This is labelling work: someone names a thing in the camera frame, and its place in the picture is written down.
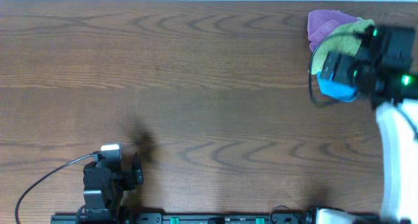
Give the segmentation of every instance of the tabletop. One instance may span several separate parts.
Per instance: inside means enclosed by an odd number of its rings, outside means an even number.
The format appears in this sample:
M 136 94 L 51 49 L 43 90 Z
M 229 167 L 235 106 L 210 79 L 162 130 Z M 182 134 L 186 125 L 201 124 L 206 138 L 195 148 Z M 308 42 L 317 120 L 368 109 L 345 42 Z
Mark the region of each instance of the tabletop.
M 54 168 L 103 144 L 135 152 L 133 209 L 378 212 L 381 139 L 367 101 L 316 108 L 307 15 L 418 25 L 417 3 L 2 1 L 0 223 Z M 84 204 L 81 161 L 23 200 L 22 223 Z

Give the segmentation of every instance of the green light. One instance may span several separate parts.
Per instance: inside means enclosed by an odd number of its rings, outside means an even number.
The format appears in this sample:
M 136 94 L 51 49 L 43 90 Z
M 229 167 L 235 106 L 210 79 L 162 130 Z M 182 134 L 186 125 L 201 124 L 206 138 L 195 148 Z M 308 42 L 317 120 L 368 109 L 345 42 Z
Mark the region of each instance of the green light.
M 411 77 L 410 76 L 407 76 L 407 75 L 403 75 L 402 76 L 402 83 L 404 84 L 404 85 L 408 85 L 408 84 L 410 84 L 411 83 Z

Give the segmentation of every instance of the blue cloth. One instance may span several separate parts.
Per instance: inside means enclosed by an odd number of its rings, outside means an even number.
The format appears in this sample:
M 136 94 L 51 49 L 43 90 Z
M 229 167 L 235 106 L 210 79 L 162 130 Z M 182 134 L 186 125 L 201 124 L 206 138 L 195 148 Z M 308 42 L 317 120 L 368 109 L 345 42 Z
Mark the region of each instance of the blue cloth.
M 320 77 L 321 72 L 317 73 L 319 89 L 323 95 L 335 98 L 339 101 L 350 103 L 355 100 L 356 88 L 333 82 L 331 79 Z

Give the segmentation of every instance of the green cloth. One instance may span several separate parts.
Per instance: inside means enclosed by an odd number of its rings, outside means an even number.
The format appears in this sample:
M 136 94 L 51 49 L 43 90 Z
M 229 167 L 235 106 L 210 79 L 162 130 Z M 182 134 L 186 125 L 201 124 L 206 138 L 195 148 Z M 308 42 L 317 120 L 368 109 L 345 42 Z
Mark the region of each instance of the green cloth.
M 373 20 L 359 20 L 351 24 L 345 24 L 337 27 L 337 29 L 335 29 L 330 35 L 338 33 L 352 33 L 355 31 L 362 33 L 369 25 L 374 25 Z M 311 74 L 317 74 L 322 70 L 329 52 L 340 52 L 342 54 L 355 56 L 360 48 L 360 44 L 361 40 L 350 36 L 335 37 L 325 41 L 323 44 L 320 44 L 320 47 L 313 57 Z

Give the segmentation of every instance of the wood grain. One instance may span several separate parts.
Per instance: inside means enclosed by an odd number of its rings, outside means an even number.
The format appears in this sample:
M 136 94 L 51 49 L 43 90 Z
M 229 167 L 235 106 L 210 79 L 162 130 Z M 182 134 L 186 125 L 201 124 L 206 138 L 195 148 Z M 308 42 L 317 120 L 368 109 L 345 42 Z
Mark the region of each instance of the wood grain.
M 379 210 L 374 113 L 366 101 L 310 103 L 307 15 L 337 9 L 417 27 L 418 4 L 1 4 L 0 223 L 14 222 L 14 205 L 34 181 L 110 142 L 123 143 L 127 160 L 141 153 L 145 184 L 125 194 L 132 207 Z M 75 212 L 83 164 L 32 190 L 22 222 Z

